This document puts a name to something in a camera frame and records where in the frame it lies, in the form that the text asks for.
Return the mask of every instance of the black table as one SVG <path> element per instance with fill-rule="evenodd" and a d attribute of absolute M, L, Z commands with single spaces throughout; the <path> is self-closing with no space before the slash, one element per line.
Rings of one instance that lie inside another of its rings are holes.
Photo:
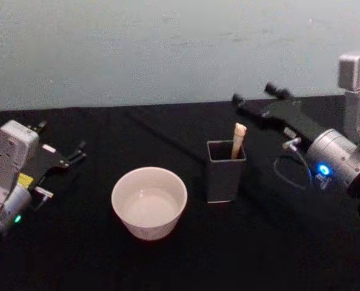
<path fill-rule="evenodd" d="M 303 99 L 309 116 L 338 130 L 343 102 Z M 277 178 L 285 139 L 229 102 L 0 112 L 0 126 L 10 119 L 45 119 L 42 142 L 68 154 L 84 139 L 88 158 L 46 180 L 55 197 L 25 212 L 0 244 L 0 290 L 360 289 L 359 201 Z M 207 204 L 206 141 L 232 138 L 235 122 L 248 127 L 241 191 L 235 202 Z M 157 242 L 129 234 L 110 203 L 115 182 L 144 166 L 175 172 L 188 189 L 178 225 Z"/>

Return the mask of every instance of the bowl rim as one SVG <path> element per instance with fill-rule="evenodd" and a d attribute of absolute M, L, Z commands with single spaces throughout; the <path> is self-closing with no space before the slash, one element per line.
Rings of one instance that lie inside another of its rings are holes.
<path fill-rule="evenodd" d="M 136 225 L 136 224 L 133 224 L 133 223 L 130 223 L 127 219 L 125 219 L 117 210 L 116 210 L 116 207 L 115 207 L 115 202 L 114 202 L 114 198 L 115 198 L 115 191 L 116 191 L 116 188 L 119 187 L 120 183 L 122 183 L 122 180 L 126 179 L 126 177 L 130 176 L 130 175 L 133 175 L 135 174 L 136 172 L 140 172 L 140 171 L 146 171 L 146 170 L 159 170 L 159 171 L 162 171 L 162 172 L 165 172 L 165 173 L 168 173 L 169 175 L 171 175 L 172 177 L 174 177 L 181 185 L 182 189 L 183 189 L 183 192 L 184 192 L 184 196 L 183 196 L 183 200 L 182 200 L 182 205 L 180 206 L 180 209 L 176 212 L 176 215 L 171 218 L 170 220 L 166 221 L 165 223 L 161 223 L 157 226 L 142 226 L 142 225 Z M 130 172 L 127 172 L 125 175 L 123 175 L 118 181 L 117 183 L 114 185 L 114 188 L 113 188 L 113 191 L 112 191 L 112 207 L 113 207 L 113 210 L 114 212 L 117 214 L 117 216 L 119 218 L 121 218 L 124 222 L 126 222 L 127 224 L 130 224 L 131 226 L 135 226 L 135 227 L 140 227 L 140 228 L 143 228 L 143 229 L 151 229 L 153 227 L 162 227 L 172 221 L 174 221 L 177 217 L 180 216 L 180 214 L 183 212 L 183 210 L 185 209 L 185 205 L 187 204 L 187 200 L 188 200 L 188 192 L 187 192 L 187 188 L 184 184 L 184 182 L 182 181 L 182 179 L 176 175 L 175 173 L 173 173 L 172 171 L 169 171 L 167 169 L 164 169 L 164 168 L 160 168 L 160 167 L 141 167 L 141 168 L 137 168 L 137 169 L 134 169 Z"/>

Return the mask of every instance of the water in bowl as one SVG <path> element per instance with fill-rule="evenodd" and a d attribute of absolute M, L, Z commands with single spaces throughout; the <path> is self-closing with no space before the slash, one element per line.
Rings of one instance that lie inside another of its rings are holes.
<path fill-rule="evenodd" d="M 144 189 L 131 194 L 124 204 L 124 218 L 140 227 L 156 227 L 170 222 L 179 210 L 175 199 L 161 189 Z"/>

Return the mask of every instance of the green led light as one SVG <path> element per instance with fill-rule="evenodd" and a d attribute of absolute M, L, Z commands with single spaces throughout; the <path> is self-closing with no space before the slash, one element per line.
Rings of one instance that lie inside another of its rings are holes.
<path fill-rule="evenodd" d="M 21 220 L 21 215 L 17 215 L 16 219 L 15 219 L 15 223 L 19 222 Z"/>

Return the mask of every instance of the blue led light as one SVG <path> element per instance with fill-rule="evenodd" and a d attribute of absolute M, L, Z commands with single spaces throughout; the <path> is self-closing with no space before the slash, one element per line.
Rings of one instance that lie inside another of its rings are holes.
<path fill-rule="evenodd" d="M 328 168 L 328 167 L 327 167 L 326 165 L 324 165 L 324 164 L 318 165 L 318 169 L 319 169 L 319 172 L 320 172 L 321 174 L 323 174 L 324 176 L 327 176 L 327 175 L 331 174 L 330 168 Z"/>

